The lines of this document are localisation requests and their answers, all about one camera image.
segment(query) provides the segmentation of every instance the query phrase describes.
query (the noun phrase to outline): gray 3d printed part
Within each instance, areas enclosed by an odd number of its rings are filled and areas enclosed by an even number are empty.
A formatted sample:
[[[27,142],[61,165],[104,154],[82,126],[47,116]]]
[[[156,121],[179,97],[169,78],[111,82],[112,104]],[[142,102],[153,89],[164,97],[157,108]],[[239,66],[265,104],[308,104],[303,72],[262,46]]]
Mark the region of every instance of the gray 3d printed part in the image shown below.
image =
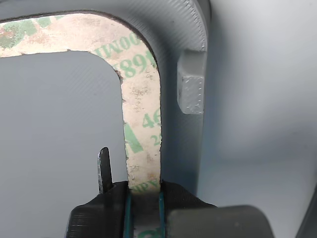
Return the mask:
[[[176,78],[184,50],[208,48],[210,5],[207,0],[199,4],[196,0],[6,0],[0,2],[0,20],[88,9],[115,15],[140,31],[151,45],[161,77],[161,176],[195,193],[203,115],[182,113]]]
[[[177,101],[185,114],[204,112],[207,52],[184,51],[177,64]]]
[[[265,215],[252,206],[173,210],[167,238],[274,238]]]

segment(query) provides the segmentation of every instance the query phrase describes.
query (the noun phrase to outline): white adhesive foam strip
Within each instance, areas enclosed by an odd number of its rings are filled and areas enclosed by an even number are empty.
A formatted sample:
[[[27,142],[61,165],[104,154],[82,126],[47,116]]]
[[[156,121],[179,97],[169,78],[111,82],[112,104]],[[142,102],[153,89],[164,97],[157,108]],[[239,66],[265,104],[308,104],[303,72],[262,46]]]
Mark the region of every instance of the white adhesive foam strip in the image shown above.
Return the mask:
[[[159,191],[160,78],[144,41],[117,19],[92,13],[0,23],[1,58],[69,50],[97,55],[119,75],[129,187]]]

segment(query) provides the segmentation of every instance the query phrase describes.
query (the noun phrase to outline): gray background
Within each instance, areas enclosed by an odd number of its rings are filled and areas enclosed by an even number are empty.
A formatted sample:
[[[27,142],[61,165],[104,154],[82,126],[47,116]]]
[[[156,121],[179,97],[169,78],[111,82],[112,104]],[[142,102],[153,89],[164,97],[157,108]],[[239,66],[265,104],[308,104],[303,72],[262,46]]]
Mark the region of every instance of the gray background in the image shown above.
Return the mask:
[[[294,238],[317,182],[317,2],[211,0],[198,196]]]
[[[100,149],[127,180],[118,76],[80,52],[0,59],[0,71],[0,236],[61,238],[99,192]]]

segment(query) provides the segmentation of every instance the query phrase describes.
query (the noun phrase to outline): teal edge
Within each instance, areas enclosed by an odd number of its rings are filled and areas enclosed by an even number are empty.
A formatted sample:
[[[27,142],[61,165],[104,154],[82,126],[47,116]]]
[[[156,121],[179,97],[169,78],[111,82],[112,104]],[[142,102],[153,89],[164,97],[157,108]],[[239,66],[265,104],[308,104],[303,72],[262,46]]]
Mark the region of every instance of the teal edge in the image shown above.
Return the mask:
[[[124,217],[124,238],[133,238],[133,222],[131,214],[131,193],[128,191],[127,201],[125,204]]]
[[[161,191],[158,197],[159,204],[159,219],[160,219],[160,230],[162,238],[165,238],[165,212],[164,212],[164,195]]]

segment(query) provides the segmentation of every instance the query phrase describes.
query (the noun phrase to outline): dirty tape residue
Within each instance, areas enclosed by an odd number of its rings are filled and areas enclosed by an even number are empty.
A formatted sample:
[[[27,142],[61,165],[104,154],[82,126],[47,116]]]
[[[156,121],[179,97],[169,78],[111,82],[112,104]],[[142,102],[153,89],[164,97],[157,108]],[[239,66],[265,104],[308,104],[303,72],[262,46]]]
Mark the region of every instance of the dirty tape residue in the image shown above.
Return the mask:
[[[134,193],[158,191],[160,78],[147,45],[113,17],[92,13],[0,23],[1,58],[69,50],[95,54],[119,75],[129,186]]]

